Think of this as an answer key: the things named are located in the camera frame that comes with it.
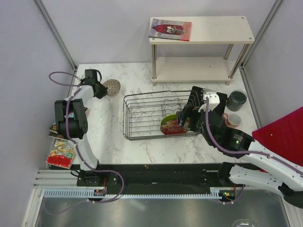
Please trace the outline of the patterned ceramic bowl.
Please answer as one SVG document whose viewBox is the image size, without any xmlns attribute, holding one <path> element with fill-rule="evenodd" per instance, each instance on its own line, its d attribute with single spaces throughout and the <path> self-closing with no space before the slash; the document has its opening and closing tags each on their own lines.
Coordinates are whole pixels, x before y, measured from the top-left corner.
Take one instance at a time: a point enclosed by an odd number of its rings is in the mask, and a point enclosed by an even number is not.
<svg viewBox="0 0 303 227">
<path fill-rule="evenodd" d="M 107 88 L 107 96 L 116 96 L 121 89 L 121 83 L 116 79 L 106 80 L 103 86 Z"/>
</svg>

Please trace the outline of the pink ceramic mug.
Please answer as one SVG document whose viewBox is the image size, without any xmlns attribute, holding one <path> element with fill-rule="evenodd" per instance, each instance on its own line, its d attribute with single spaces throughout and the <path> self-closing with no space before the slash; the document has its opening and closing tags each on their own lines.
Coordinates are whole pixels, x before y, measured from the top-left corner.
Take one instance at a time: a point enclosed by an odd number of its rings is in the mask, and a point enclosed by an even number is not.
<svg viewBox="0 0 303 227">
<path fill-rule="evenodd" d="M 224 119 L 226 126 L 230 128 L 237 128 L 241 124 L 241 118 L 236 114 L 224 113 L 222 118 Z"/>
</svg>

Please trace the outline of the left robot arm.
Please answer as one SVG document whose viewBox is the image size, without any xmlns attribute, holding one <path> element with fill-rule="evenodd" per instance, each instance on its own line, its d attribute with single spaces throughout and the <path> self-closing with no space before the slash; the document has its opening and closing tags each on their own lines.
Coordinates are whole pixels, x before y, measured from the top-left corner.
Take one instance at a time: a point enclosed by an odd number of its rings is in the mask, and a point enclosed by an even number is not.
<svg viewBox="0 0 303 227">
<path fill-rule="evenodd" d="M 92 98 L 102 99 L 107 95 L 107 87 L 101 84 L 99 70 L 85 70 L 84 78 L 76 90 L 64 100 L 54 103 L 56 129 L 73 145 L 80 163 L 77 175 L 78 187 L 100 187 L 104 185 L 104 175 L 99 169 L 98 158 L 93 154 L 88 141 L 89 124 L 84 105 Z"/>
</svg>

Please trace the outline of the black wire dish rack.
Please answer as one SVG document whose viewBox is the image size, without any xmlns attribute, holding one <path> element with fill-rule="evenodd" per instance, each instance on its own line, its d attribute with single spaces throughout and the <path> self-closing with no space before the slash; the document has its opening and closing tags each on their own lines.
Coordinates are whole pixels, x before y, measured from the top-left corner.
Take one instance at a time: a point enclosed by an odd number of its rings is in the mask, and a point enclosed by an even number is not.
<svg viewBox="0 0 303 227">
<path fill-rule="evenodd" d="M 164 135 L 160 131 L 164 117 L 176 114 L 178 117 L 191 90 L 158 91 L 126 95 L 123 105 L 123 135 L 128 140 L 151 140 L 174 137 L 196 136 L 198 132 Z"/>
</svg>

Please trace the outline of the green plate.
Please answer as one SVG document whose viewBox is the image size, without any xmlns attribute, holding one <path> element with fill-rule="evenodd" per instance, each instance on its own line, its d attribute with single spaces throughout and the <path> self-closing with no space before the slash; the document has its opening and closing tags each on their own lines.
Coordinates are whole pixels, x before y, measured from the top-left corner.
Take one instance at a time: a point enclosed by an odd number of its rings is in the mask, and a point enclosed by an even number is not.
<svg viewBox="0 0 303 227">
<path fill-rule="evenodd" d="M 161 121 L 161 125 L 172 125 L 178 123 L 178 117 L 176 114 L 171 114 L 164 117 Z"/>
</svg>

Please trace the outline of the red floral plate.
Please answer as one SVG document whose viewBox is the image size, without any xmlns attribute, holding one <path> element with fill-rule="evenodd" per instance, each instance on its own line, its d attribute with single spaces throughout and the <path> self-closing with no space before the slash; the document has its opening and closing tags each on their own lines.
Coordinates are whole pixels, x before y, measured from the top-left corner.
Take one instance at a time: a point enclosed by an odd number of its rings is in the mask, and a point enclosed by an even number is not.
<svg viewBox="0 0 303 227">
<path fill-rule="evenodd" d="M 172 125 L 161 125 L 160 131 L 164 135 L 184 134 L 190 129 L 190 120 L 187 118 L 183 126 L 179 126 L 178 123 Z"/>
</svg>

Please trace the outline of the dark grey mug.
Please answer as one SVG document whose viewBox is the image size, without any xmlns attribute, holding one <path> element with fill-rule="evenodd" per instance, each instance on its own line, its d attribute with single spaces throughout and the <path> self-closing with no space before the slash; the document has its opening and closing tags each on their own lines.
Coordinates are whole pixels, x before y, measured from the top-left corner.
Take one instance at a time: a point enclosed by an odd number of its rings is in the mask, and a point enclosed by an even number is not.
<svg viewBox="0 0 303 227">
<path fill-rule="evenodd" d="M 231 92 L 226 107 L 233 112 L 241 109 L 241 107 L 246 103 L 247 95 L 242 90 L 234 90 Z"/>
</svg>

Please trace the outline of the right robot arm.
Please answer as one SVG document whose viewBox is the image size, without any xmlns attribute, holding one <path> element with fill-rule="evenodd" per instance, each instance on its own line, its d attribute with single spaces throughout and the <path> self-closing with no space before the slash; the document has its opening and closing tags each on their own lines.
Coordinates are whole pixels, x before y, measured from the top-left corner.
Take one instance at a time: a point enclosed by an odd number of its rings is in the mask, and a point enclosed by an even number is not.
<svg viewBox="0 0 303 227">
<path fill-rule="evenodd" d="M 284 198 L 291 205 L 303 207 L 303 167 L 269 150 L 257 139 L 226 125 L 225 106 L 207 109 L 185 105 L 177 112 L 180 126 L 203 135 L 207 143 L 223 154 L 251 163 L 259 171 L 248 170 L 236 164 L 224 163 L 217 174 L 222 186 L 230 183 L 263 188 Z"/>
</svg>

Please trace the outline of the clear plastic glass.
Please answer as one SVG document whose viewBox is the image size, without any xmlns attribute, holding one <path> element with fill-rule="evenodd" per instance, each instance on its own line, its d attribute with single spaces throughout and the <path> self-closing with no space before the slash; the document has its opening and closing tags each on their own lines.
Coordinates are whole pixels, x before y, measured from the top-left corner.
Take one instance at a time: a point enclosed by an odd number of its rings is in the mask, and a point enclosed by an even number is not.
<svg viewBox="0 0 303 227">
<path fill-rule="evenodd" d="M 229 105 L 235 107 L 240 107 L 247 101 L 247 95 L 242 90 L 234 90 L 231 92 L 229 97 Z"/>
</svg>

